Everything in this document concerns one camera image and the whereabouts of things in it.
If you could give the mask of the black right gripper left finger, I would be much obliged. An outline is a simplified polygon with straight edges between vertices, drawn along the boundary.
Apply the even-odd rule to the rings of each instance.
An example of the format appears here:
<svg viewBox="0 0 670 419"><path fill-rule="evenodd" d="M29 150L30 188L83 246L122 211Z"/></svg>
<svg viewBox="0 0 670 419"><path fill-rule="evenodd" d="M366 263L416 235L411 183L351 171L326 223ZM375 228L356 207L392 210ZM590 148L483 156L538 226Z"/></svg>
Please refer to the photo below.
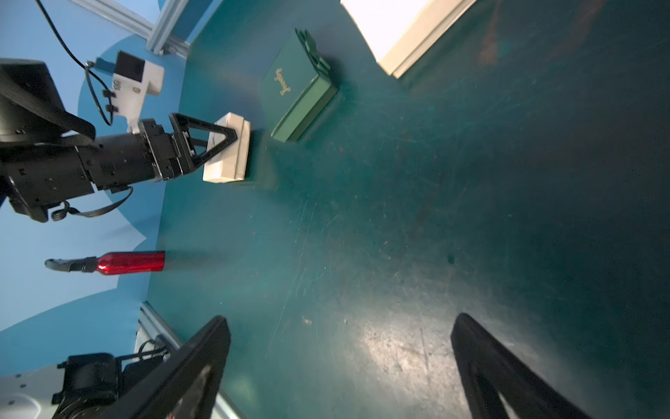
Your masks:
<svg viewBox="0 0 670 419"><path fill-rule="evenodd" d="M102 418L210 418L230 351L222 316L211 319L167 361L108 407Z"/></svg>

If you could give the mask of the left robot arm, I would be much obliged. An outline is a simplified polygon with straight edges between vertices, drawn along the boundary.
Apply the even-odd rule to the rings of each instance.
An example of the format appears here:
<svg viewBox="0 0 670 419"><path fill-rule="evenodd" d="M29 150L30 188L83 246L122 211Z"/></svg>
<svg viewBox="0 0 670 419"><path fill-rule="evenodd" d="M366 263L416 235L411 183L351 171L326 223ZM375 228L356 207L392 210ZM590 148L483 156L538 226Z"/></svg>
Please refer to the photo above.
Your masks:
<svg viewBox="0 0 670 419"><path fill-rule="evenodd" d="M125 134L99 136L65 110L45 63L1 61L1 200L34 221L97 218L118 201L79 211L71 200L98 190L133 192L134 184L195 172L238 141L237 133L179 113L168 133L153 119Z"/></svg>

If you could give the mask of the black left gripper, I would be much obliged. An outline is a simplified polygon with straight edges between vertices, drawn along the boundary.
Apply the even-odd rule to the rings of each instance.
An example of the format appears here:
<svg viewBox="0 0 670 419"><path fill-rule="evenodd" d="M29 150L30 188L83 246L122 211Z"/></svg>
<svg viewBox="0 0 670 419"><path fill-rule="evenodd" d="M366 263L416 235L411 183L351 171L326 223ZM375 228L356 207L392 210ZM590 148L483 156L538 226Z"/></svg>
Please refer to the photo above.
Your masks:
<svg viewBox="0 0 670 419"><path fill-rule="evenodd" d="M80 211L71 200L103 190L132 193L136 183L193 173L238 140L233 128L180 113L171 113L169 120L173 134L154 120L143 120L138 134L99 137L91 144L5 148L1 201L40 223L69 215L97 218L123 202Z"/></svg>

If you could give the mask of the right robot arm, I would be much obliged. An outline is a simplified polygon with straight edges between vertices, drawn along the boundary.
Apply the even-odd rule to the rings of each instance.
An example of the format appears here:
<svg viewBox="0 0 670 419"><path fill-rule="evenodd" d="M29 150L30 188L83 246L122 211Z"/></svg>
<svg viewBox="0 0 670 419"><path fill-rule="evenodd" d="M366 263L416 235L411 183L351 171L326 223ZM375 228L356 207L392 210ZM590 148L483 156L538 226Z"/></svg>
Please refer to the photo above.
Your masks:
<svg viewBox="0 0 670 419"><path fill-rule="evenodd" d="M3 418L210 418L230 351L222 316L180 347L82 354L1 380ZM584 418L586 413L467 314L451 333L471 417Z"/></svg>

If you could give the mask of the white lift-off lid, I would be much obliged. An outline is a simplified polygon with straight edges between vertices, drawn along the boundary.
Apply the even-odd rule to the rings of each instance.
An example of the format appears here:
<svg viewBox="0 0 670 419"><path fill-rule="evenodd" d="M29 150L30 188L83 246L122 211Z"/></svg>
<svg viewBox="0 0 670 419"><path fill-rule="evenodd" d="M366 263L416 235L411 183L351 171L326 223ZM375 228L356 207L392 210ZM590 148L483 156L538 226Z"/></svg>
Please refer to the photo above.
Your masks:
<svg viewBox="0 0 670 419"><path fill-rule="evenodd" d="M241 115L227 113L216 125L233 129L237 140L205 163L202 179L206 183L241 182L246 175L251 124Z"/></svg>

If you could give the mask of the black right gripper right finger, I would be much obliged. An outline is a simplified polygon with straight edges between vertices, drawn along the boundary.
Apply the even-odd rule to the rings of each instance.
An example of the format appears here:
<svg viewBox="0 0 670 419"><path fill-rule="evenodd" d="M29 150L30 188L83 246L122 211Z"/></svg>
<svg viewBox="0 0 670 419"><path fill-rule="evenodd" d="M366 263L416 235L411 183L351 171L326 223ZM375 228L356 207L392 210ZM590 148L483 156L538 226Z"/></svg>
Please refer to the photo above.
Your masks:
<svg viewBox="0 0 670 419"><path fill-rule="evenodd" d="M470 315L455 319L451 333L462 387L474 418L586 418L579 407L530 370Z"/></svg>

